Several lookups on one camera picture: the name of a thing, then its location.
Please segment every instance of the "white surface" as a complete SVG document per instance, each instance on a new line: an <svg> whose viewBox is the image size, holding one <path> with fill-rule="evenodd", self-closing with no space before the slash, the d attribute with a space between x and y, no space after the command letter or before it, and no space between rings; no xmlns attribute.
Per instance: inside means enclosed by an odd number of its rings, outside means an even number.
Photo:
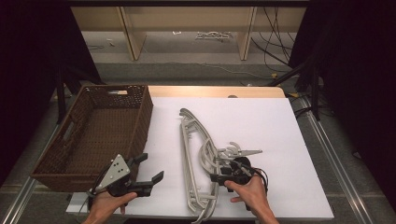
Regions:
<svg viewBox="0 0 396 224"><path fill-rule="evenodd" d="M130 202L127 215L168 218L198 215L189 212L184 191L178 113L185 107L206 127L217 148L236 142L242 149L263 150L249 159L269 176L268 200L276 217L333 218L288 99L155 97L152 100L154 108L145 148L148 160L140 164L138 180L150 180L162 170L164 179L154 187L150 197ZM192 146L200 144L198 136L191 135ZM210 179L198 165L194 172L197 182L205 189ZM243 203L229 202L235 193L224 187L219 191L213 219L254 218ZM75 193L67 212L77 213L85 198L85 193Z"/></svg>

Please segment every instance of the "gray plastic part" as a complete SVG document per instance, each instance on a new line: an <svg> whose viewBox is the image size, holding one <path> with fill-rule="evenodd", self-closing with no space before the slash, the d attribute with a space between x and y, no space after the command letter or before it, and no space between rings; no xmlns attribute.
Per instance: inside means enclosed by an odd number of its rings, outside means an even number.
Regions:
<svg viewBox="0 0 396 224"><path fill-rule="evenodd" d="M211 182L210 179L208 179L208 181L210 181L210 192L202 193L198 191L191 164L190 133L199 132L204 139L199 151L199 162L209 175L221 175L220 167L229 166L230 160L234 158L261 153L262 151L241 150L240 146L235 142L230 143L232 147L217 149L204 125L201 124L190 110L181 108L179 115L183 117L181 119L180 130L184 143L182 157L187 204L193 213L201 210L198 219L192 222L192 224L199 224L202 221L208 220L215 211L219 195L219 183Z"/></svg>

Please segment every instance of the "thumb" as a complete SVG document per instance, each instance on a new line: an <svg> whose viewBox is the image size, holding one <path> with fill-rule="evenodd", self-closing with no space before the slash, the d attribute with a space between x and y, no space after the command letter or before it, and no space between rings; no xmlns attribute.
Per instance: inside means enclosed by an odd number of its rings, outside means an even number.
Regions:
<svg viewBox="0 0 396 224"><path fill-rule="evenodd" d="M135 198L137 198L136 192L127 193L127 194L121 196L121 200L123 203L128 203Z"/></svg>

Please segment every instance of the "floor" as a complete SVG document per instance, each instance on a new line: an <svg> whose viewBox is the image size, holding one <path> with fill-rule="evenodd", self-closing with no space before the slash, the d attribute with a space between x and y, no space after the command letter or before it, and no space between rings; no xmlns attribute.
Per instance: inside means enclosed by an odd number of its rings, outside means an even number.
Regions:
<svg viewBox="0 0 396 224"><path fill-rule="evenodd" d="M101 78L107 84L135 83L149 85L208 85L208 86L262 86L282 76L290 69L279 60L266 55L253 43L246 61L239 60L235 36L222 41L196 39L197 33L148 33L144 49L138 61L132 62L121 33L83 33ZM265 48L264 38L270 34L254 34L253 39ZM292 47L295 34L281 34L282 44ZM281 61L286 61L282 48L269 45L267 50ZM280 87L285 93L295 93L292 77ZM290 97L292 108L306 107L306 97ZM323 94L320 103L326 105ZM319 111L320 122L332 148L342 163L350 183L357 191L368 211L371 223L396 223L396 215L386 197L375 183L362 161L352 153L342 127L330 108ZM23 184L28 179L35 162L56 128L57 102L49 102L47 114L41 120L28 148L21 155L5 184L0 188L0 217L6 220L7 210L12 208ZM322 142L319 141L310 113L297 118L308 151L315 165L321 185L334 213L334 219L324 223L362 223L349 203L343 185L329 162ZM69 193L52 192L41 184L35 185L27 204L20 208L18 223L76 223L84 217L66 214ZM132 219L113 217L109 223L181 223L181 221ZM322 223L280 220L281 223Z"/></svg>

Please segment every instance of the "right hand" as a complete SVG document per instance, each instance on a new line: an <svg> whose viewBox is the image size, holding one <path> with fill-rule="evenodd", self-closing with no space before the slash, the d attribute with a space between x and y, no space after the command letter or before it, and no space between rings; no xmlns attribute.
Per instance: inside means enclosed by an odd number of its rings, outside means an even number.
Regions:
<svg viewBox="0 0 396 224"><path fill-rule="evenodd" d="M239 195L231 198L232 203L245 202L262 224L278 223L268 203L262 179L258 175L251 177L246 185L238 185L231 180L225 181L224 185Z"/></svg>

